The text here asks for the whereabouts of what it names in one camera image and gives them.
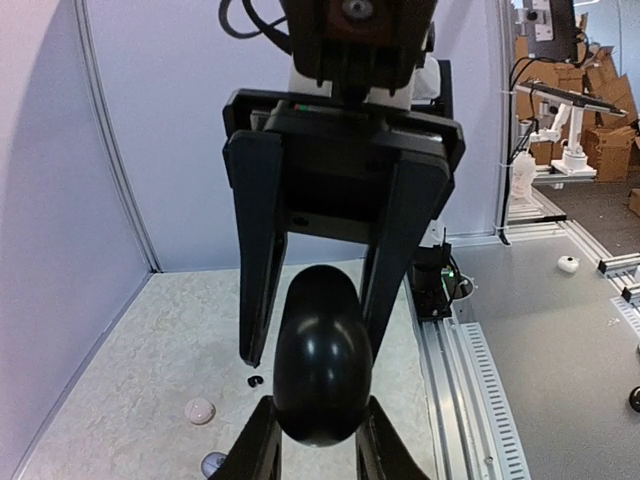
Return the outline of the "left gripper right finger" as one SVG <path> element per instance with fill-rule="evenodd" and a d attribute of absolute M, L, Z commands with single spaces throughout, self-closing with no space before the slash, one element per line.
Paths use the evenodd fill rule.
<path fill-rule="evenodd" d="M 375 396 L 356 431 L 357 478 L 363 480 L 429 480 L 405 447 Z"/>

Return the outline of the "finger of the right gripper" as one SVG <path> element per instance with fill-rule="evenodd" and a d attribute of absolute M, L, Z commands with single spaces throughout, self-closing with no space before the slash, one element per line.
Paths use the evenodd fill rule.
<path fill-rule="evenodd" d="M 274 133 L 241 130 L 227 145 L 240 247 L 239 353 L 259 366 L 287 247 L 283 148 Z"/>
<path fill-rule="evenodd" d="M 450 186 L 449 166 L 441 157 L 403 153 L 393 167 L 361 280 L 362 314 L 374 353 L 407 268 Z"/>

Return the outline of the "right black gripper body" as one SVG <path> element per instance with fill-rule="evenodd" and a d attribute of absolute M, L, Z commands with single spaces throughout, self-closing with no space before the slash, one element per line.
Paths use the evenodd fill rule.
<path fill-rule="evenodd" d="M 393 167 L 403 153 L 438 156 L 449 166 L 451 186 L 429 227 L 453 191 L 464 152 L 462 128 L 453 120 L 368 104 L 344 109 L 328 98 L 310 95 L 240 89 L 224 107 L 223 118 L 229 182 L 227 145 L 234 133 L 281 136 L 287 236 L 298 233 L 370 245 Z"/>

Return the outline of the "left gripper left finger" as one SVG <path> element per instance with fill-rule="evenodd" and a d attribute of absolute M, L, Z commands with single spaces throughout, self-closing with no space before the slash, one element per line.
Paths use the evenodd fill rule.
<path fill-rule="evenodd" d="M 222 464 L 207 475 L 213 480 L 280 480 L 282 430 L 272 396 L 264 396 Z"/>

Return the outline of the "purple earbud charging case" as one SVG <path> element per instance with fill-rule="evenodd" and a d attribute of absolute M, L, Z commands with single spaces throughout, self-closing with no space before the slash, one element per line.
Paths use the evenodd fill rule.
<path fill-rule="evenodd" d="M 221 452 L 210 452 L 201 461 L 201 472 L 210 479 L 224 464 L 227 455 Z"/>

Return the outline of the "white round charging case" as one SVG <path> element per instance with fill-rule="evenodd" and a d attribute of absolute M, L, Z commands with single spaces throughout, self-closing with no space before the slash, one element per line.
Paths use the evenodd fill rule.
<path fill-rule="evenodd" d="M 215 415 L 215 405 L 206 398 L 193 398 L 184 407 L 184 416 L 192 425 L 206 425 L 213 420 Z"/>

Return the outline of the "black oval charging case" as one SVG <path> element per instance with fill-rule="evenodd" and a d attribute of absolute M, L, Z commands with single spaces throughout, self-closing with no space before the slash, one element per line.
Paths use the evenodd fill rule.
<path fill-rule="evenodd" d="M 329 447 L 362 423 L 373 356 L 351 279 L 316 265 L 298 273 L 286 295 L 276 342 L 273 402 L 293 440 Z"/>

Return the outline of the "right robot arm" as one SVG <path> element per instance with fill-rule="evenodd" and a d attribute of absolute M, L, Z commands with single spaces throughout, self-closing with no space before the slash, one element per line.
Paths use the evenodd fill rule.
<path fill-rule="evenodd" d="M 428 58 L 395 94 L 346 108 L 302 76 L 240 89 L 223 111 L 240 247 L 239 354 L 261 361 L 290 234 L 362 244 L 360 307 L 379 349 L 404 277 L 454 189 L 465 151 L 450 66 Z"/>

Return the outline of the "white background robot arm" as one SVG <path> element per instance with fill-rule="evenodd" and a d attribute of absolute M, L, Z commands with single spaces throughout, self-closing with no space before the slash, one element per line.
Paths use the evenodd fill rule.
<path fill-rule="evenodd" d="M 592 179 L 580 144 L 584 110 L 562 102 L 550 127 L 535 119 L 515 139 L 502 164 L 504 185 L 497 226 L 502 243 L 512 203 L 528 199 L 537 175 L 533 143 L 561 143 L 567 177 Z M 439 479 L 527 479 L 530 471 L 490 347 L 479 323 L 463 320 L 462 301 L 474 289 L 446 242 L 422 247 L 404 278 L 407 302 L 427 386 L 436 476 Z"/>

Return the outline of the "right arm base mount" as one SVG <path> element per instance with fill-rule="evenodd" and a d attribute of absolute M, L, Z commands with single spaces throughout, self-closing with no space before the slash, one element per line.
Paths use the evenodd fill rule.
<path fill-rule="evenodd" d="M 416 317 L 421 323 L 450 318 L 453 303 L 474 291 L 473 281 L 462 274 L 448 242 L 419 247 L 408 271 L 408 280 Z"/>

